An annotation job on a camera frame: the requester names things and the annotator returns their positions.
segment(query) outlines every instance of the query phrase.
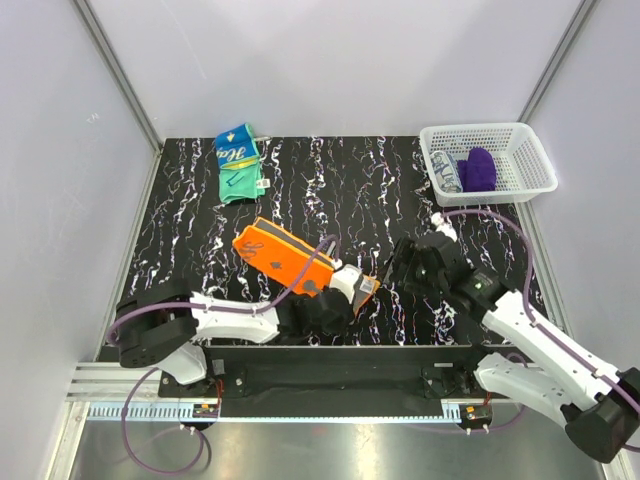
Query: cable clip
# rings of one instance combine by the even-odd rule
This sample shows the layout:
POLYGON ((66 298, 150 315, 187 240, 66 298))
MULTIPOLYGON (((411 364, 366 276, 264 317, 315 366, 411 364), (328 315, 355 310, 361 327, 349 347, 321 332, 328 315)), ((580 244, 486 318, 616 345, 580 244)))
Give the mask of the cable clip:
POLYGON ((603 371, 601 368, 598 368, 591 375, 593 376, 593 378, 600 378, 600 377, 605 376, 606 374, 607 374, 607 372, 603 371))

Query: blue package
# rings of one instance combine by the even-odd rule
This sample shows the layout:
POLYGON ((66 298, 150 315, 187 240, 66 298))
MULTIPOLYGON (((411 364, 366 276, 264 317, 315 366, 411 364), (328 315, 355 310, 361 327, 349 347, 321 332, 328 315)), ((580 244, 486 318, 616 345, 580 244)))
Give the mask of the blue package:
POLYGON ((260 161, 260 152, 253 139, 253 129, 248 123, 216 137, 218 166, 239 169, 260 161))

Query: metal floor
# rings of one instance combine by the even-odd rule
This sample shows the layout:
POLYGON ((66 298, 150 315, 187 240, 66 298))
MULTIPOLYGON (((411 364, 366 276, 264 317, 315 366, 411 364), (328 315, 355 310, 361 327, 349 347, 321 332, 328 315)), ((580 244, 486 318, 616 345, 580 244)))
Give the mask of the metal floor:
MULTIPOLYGON (((496 406, 495 424, 514 414, 496 406)), ((131 423, 134 449, 169 424, 131 423)), ((213 451, 190 479, 333 480, 604 480, 602 467, 579 452, 563 430, 528 411, 513 428, 467 437, 435 434, 407 425, 230 424, 206 431, 213 451)), ((438 428, 454 430, 444 425, 438 428)), ((142 448, 139 456, 156 468, 177 469, 198 449, 195 438, 175 432, 142 448)), ((155 479, 124 458, 120 425, 87 422, 73 479, 155 479)))

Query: orange zipper pouch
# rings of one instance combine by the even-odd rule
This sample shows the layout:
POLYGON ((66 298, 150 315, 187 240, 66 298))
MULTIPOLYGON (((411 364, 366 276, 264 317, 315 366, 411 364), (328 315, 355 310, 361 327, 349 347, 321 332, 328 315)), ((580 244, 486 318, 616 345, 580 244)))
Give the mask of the orange zipper pouch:
MULTIPOLYGON (((249 265, 284 286, 293 283, 315 250, 282 227, 261 217, 233 240, 233 248, 249 265)), ((329 285, 333 272, 331 258, 320 253, 293 292, 313 297, 329 285)), ((380 282, 361 275, 353 300, 354 312, 357 313, 379 287, 380 282)))

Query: white plastic basket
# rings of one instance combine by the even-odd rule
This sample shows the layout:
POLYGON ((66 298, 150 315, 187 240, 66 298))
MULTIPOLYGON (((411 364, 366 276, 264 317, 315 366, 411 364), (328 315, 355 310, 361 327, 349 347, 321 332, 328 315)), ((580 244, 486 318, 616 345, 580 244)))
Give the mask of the white plastic basket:
POLYGON ((479 123, 427 127, 420 132, 420 146, 436 201, 442 207, 485 203, 520 203, 551 192, 558 180, 533 129, 524 123, 479 123), (457 160, 466 160, 469 150, 482 147, 496 164, 498 179, 493 192, 447 193, 438 185, 431 154, 444 150, 457 160))

